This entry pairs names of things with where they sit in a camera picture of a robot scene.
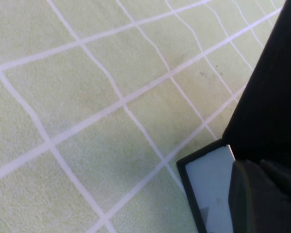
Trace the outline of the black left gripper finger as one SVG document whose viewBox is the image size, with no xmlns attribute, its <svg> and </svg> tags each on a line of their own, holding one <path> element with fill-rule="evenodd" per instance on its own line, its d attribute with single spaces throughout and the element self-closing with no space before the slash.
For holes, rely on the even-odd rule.
<svg viewBox="0 0 291 233">
<path fill-rule="evenodd" d="M 291 233 L 291 197 L 253 162 L 233 163 L 228 204 L 235 233 Z"/>
</svg>

